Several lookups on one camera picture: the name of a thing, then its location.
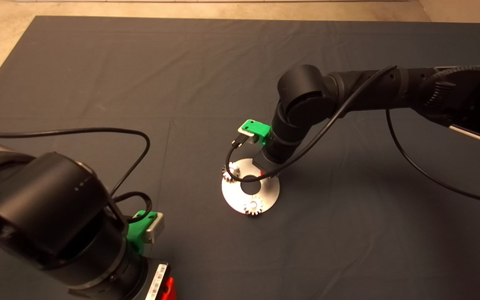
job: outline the green mount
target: green mount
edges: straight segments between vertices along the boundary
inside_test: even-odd
[[[139,211],[135,217],[139,217],[145,213],[145,210]],[[147,217],[138,222],[129,224],[129,230],[127,232],[127,241],[138,252],[139,255],[143,253],[143,234],[157,219],[157,213],[152,211],[148,213]]]
[[[247,131],[248,133],[254,134],[257,138],[255,138],[255,142],[261,143],[263,146],[266,144],[266,140],[270,134],[270,125],[255,121],[255,120],[247,120],[241,127],[243,131]]]

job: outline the gear teeth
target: gear teeth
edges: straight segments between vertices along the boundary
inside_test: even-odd
[[[235,176],[240,176],[240,169],[234,162],[229,162],[229,171]],[[229,175],[225,166],[221,168],[221,176],[228,183],[236,182],[236,180],[231,178],[231,175]]]
[[[263,212],[263,203],[259,196],[253,195],[251,199],[247,200],[244,204],[244,211],[246,215],[257,216]]]

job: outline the table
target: table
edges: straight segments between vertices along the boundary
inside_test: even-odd
[[[220,169],[236,128],[269,123],[278,78],[303,63],[480,65],[480,24],[36,17],[0,69],[0,131],[148,133],[152,150],[120,193],[147,192],[165,213],[154,255],[172,264],[182,299],[480,298],[480,202],[412,169],[383,112],[339,120],[282,173],[261,217],[228,207]],[[480,142],[411,110],[396,110],[394,126],[425,169],[480,193]],[[86,162],[107,188],[143,147],[107,134],[0,142]],[[0,300],[45,298],[73,299],[0,250]]]

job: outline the black cable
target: black cable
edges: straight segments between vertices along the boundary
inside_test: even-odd
[[[128,192],[128,193],[126,192],[125,194],[112,198],[114,203],[119,203],[121,201],[127,200],[131,197],[136,197],[136,196],[142,198],[143,201],[145,201],[145,213],[137,217],[127,217],[128,224],[135,223],[140,220],[144,220],[145,217],[147,217],[148,213],[150,213],[151,209],[153,208],[153,203],[151,201],[151,198],[147,194],[145,194],[145,192],[138,192],[138,191]]]
[[[435,182],[436,184],[439,184],[441,186],[443,186],[444,188],[447,188],[448,190],[451,190],[452,192],[455,192],[457,194],[460,194],[460,195],[463,195],[463,196],[466,196],[466,197],[470,197],[470,198],[473,198],[473,199],[477,199],[477,200],[480,200],[480,196],[479,195],[475,195],[475,194],[472,194],[470,192],[465,192],[464,190],[459,190],[458,188],[455,188],[449,184],[446,184],[445,182],[442,182],[436,178],[434,178],[432,175],[429,175],[429,173],[425,172],[424,169],[422,169],[420,166],[418,166],[409,156],[408,154],[405,152],[405,150],[403,149],[403,147],[401,146],[398,138],[396,137],[396,133],[394,131],[394,127],[392,126],[392,118],[390,117],[390,110],[385,110],[386,112],[386,122],[387,122],[387,125],[388,125],[388,129],[390,131],[390,135],[392,135],[392,139],[394,140],[394,144],[396,144],[396,147],[397,149],[400,151],[401,155],[406,159],[406,161],[408,161],[408,163],[410,163],[412,165],[412,167],[414,167],[414,169],[418,170],[420,173],[422,173],[425,177],[429,178],[430,180],[432,180],[433,182]]]
[[[229,173],[229,175],[231,176],[232,179],[234,179],[236,181],[239,181],[239,182],[257,182],[257,181],[262,180],[264,178],[268,178],[268,177],[272,177],[272,176],[277,175],[280,171],[282,171],[283,169],[286,169],[291,164],[295,163],[297,160],[299,160],[301,157],[303,157],[305,154],[307,154],[307,152],[309,152],[309,150],[312,149],[312,147],[314,147],[314,145],[316,145],[316,143],[325,135],[325,133],[327,133],[329,128],[331,128],[332,125],[338,120],[338,118],[340,117],[341,114],[343,114],[345,109],[350,104],[352,104],[353,101],[355,101],[355,99],[362,93],[362,91],[367,89],[379,77],[381,77],[384,74],[390,72],[391,70],[393,70],[396,67],[397,66],[389,66],[389,67],[384,68],[383,70],[379,70],[375,74],[373,74],[368,80],[366,80],[362,85],[360,85],[360,87],[358,89],[356,89],[356,91],[353,92],[349,96],[349,98],[347,98],[346,101],[344,101],[342,106],[337,110],[337,112],[335,112],[335,114],[332,116],[332,118],[318,132],[318,134],[316,134],[315,137],[312,138],[312,140],[307,144],[307,146],[305,146],[305,148],[301,149],[301,151],[297,155],[295,155],[294,157],[289,159],[286,163],[282,164],[280,167],[278,167],[278,168],[276,168],[272,171],[269,171],[267,173],[264,173],[263,175],[255,177],[255,178],[245,179],[245,178],[240,178],[240,177],[232,174],[230,169],[229,169],[229,162],[231,160],[231,155],[233,154],[232,152],[242,144],[241,142],[235,142],[235,143],[233,143],[232,147],[230,148],[229,152],[227,153],[227,158],[225,159],[225,170],[227,171],[227,173]]]
[[[123,133],[127,135],[139,135],[145,140],[145,148],[142,151],[142,154],[137,158],[135,163],[127,170],[127,172],[122,176],[122,178],[116,183],[116,185],[110,191],[110,196],[113,196],[114,193],[120,188],[122,183],[127,179],[131,172],[137,167],[137,165],[145,157],[149,148],[151,147],[151,141],[147,134],[142,131],[133,130],[133,129],[124,129],[116,127],[89,127],[89,128],[75,128],[75,129],[58,129],[51,131],[38,131],[38,132],[15,132],[15,133],[1,133],[0,139],[17,139],[17,138],[38,138],[38,137],[52,137],[55,135],[75,135],[80,133]]]

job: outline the barcode label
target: barcode label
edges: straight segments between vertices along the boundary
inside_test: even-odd
[[[149,287],[149,292],[145,300],[156,300],[158,296],[158,292],[160,291],[160,283],[162,283],[162,278],[164,278],[164,274],[166,273],[166,268],[168,266],[165,264],[159,264],[157,271],[155,272],[155,276],[153,277],[153,281],[151,282],[151,286]]]

